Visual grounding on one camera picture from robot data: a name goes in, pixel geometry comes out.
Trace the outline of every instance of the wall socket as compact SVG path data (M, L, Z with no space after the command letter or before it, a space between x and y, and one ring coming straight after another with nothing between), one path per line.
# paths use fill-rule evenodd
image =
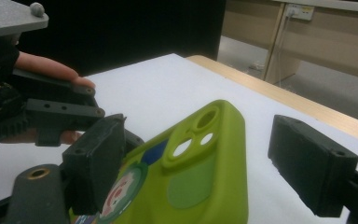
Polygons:
M303 6L298 4L287 5L286 16L300 20L310 21L315 7Z

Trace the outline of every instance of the white surface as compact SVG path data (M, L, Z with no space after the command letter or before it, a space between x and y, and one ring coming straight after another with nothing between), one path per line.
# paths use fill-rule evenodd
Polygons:
M90 79L97 84L96 98L106 115L123 113L126 128L145 141L211 101L230 101L246 120L248 223L345 223L347 211L342 218L319 218L300 201L268 159L269 136L273 116L282 114L307 122L356 154L358 139L176 55ZM59 163L63 148L0 145L0 198L9 195L13 173L39 163Z

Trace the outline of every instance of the human hand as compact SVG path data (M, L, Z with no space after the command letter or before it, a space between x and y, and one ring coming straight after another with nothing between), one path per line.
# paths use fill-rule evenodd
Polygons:
M80 77L74 69L48 58L20 52L20 56L14 66L24 71L67 80L76 85L95 88L95 84L93 82ZM30 129L26 133L6 138L1 141L1 143L33 143L36 139L36 135L36 130ZM81 134L78 132L65 131L61 135L61 142L68 145L73 144L77 138L80 137L80 135Z

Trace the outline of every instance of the green phone case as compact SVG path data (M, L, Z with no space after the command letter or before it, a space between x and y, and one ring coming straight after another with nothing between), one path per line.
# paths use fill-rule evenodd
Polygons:
M101 214L73 223L246 223L245 123L214 101L127 154Z

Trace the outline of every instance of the wooden table edge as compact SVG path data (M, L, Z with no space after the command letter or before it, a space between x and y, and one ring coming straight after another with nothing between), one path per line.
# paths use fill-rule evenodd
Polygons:
M223 77L229 78L248 89L261 93L279 103L288 105L297 111L312 116L321 122L358 138L358 119L342 114L324 105L317 104L290 91L285 91L206 57L195 55L187 59Z

